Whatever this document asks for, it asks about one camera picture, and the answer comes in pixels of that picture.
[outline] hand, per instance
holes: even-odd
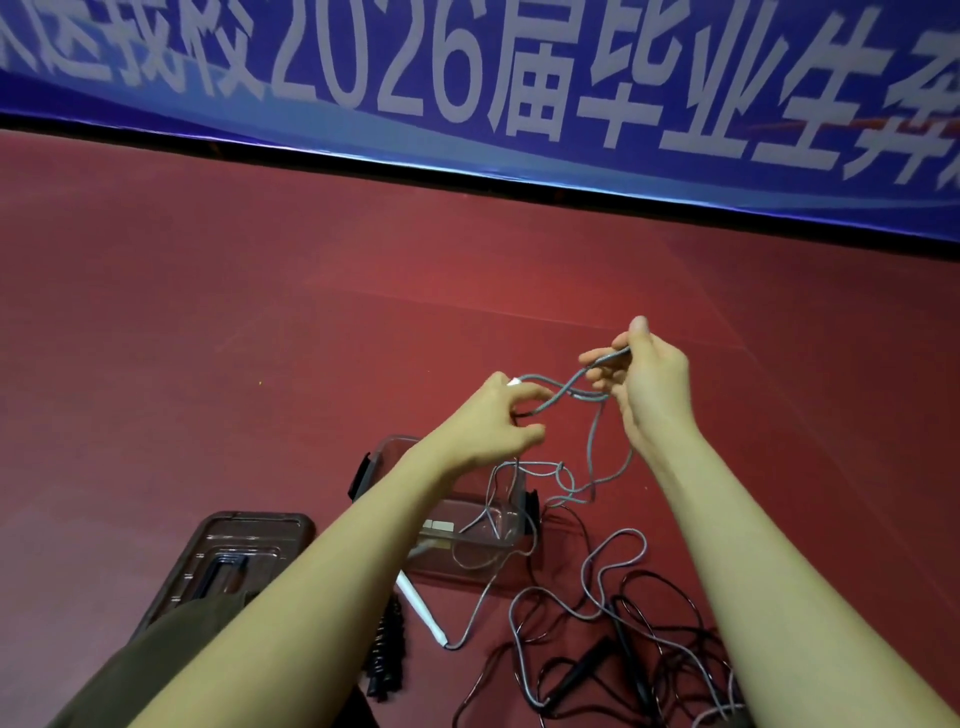
[[[683,352],[650,333],[644,316],[634,318],[610,347],[580,354],[580,363],[589,366],[628,344],[630,354],[589,370],[587,379],[616,399],[627,437],[653,466],[669,438],[699,433],[690,404],[689,363]]]
[[[546,401],[552,393],[531,382],[508,387],[508,381],[502,372],[491,375],[446,422],[423,438],[420,446],[439,458],[450,474],[516,457],[543,442],[543,425],[519,427],[511,414],[521,402]]]

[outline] transparent storage box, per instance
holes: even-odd
[[[365,461],[354,499],[374,487],[419,440],[406,435],[383,440],[369,464]],[[488,497],[494,470],[490,466],[457,479],[420,529],[406,571],[486,582],[511,551],[525,548],[521,540],[530,531],[524,515],[525,475],[517,472],[515,480],[515,468],[502,466]]]

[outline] person's left arm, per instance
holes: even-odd
[[[347,698],[407,552],[453,480],[544,437],[511,412],[545,400],[497,373],[241,612],[131,728],[325,728]]]

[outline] number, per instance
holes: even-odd
[[[356,52],[356,78],[353,90],[344,91],[337,81],[330,48],[330,0],[317,0],[317,43],[320,45],[320,65],[324,69],[326,86],[340,106],[356,109],[367,93],[367,20],[363,15],[363,0],[350,0],[353,15],[353,47]]]
[[[270,88],[278,99],[296,99],[297,101],[316,101],[317,89],[311,84],[294,84],[287,81],[287,69],[294,54],[303,41],[303,28],[306,27],[306,0],[293,0],[294,18],[287,28],[287,35],[280,43],[280,50],[276,52],[274,61],[274,75],[270,80]]]
[[[446,32],[446,17],[450,14],[450,5],[453,0],[440,0],[437,5],[437,17],[433,24],[433,94],[437,99],[437,106],[444,119],[454,124],[467,121],[477,108],[480,101],[480,88],[483,84],[483,58],[480,56],[480,44],[476,37],[463,28],[457,28],[444,37]],[[470,66],[470,85],[467,89],[467,99],[457,106],[450,102],[444,88],[444,70],[446,60],[451,54],[461,51]]]
[[[387,10],[387,3],[383,2],[380,10]],[[400,76],[407,70],[410,61],[417,54],[420,48],[420,42],[423,40],[424,12],[423,0],[410,0],[410,11],[413,17],[410,20],[410,32],[407,39],[403,41],[400,50],[397,52],[390,67],[383,76],[383,83],[380,84],[380,92],[376,95],[376,108],[379,111],[391,111],[393,113],[408,113],[412,116],[423,116],[423,99],[413,96],[396,96],[394,89]]]

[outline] banner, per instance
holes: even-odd
[[[945,0],[0,0],[0,110],[960,241]]]

